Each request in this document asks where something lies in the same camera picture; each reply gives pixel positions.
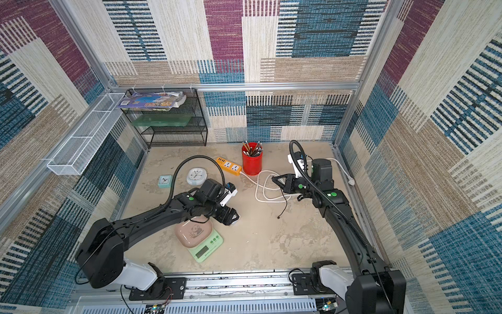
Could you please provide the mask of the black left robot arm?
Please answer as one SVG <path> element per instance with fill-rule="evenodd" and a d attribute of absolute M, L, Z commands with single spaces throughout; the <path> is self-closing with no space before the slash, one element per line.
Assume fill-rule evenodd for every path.
<path fill-rule="evenodd" d="M 237 189 L 222 179 L 206 179 L 199 188 L 169 193 L 164 204 L 136 216 L 118 221 L 101 218 L 93 223 L 78 248 L 75 260 L 78 275 L 84 275 L 94 289 L 112 284 L 146 291 L 163 285 L 163 273 L 154 264 L 137 264 L 124 253 L 143 239 L 193 218 L 205 217 L 230 226 L 239 220 L 227 202 Z"/>

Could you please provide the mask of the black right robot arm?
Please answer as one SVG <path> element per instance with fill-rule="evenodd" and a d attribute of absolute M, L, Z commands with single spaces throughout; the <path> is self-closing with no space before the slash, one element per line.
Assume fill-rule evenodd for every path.
<path fill-rule="evenodd" d="M 334 187 L 332 163 L 313 159 L 309 171 L 307 154 L 298 141 L 290 141 L 289 151 L 294 173 L 275 176 L 272 181 L 283 194 L 312 201 L 335 232 L 352 270 L 347 274 L 332 260 L 315 262 L 307 275 L 291 276 L 295 293 L 333 293 L 342 302 L 337 313 L 403 313 L 406 279 L 381 259 L 359 227 L 348 198 Z"/>

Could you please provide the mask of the pink panda scale bowl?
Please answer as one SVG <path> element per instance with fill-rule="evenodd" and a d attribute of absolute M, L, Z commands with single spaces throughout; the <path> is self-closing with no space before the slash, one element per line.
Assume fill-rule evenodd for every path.
<path fill-rule="evenodd" d="M 213 224 L 205 216 L 193 217 L 175 226 L 175 235 L 186 248 L 194 248 L 204 242 L 212 233 Z"/>

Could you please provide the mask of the orange power strip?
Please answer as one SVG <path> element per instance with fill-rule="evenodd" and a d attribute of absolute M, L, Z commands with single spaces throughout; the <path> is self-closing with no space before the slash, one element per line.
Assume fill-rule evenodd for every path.
<path fill-rule="evenodd" d="M 222 168 L 222 170 L 229 172 L 230 174 L 239 176 L 242 171 L 242 167 L 232 161 L 226 160 L 222 157 L 216 158 L 216 163 Z"/>

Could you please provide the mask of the green electronic kitchen scale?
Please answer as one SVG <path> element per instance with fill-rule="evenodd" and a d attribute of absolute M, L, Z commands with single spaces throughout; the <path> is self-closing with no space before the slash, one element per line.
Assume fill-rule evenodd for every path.
<path fill-rule="evenodd" d="M 210 255 L 213 254 L 222 244 L 224 240 L 217 230 L 213 229 L 210 235 L 204 239 L 198 246 L 189 248 L 188 252 L 192 255 L 196 262 L 204 262 Z"/>

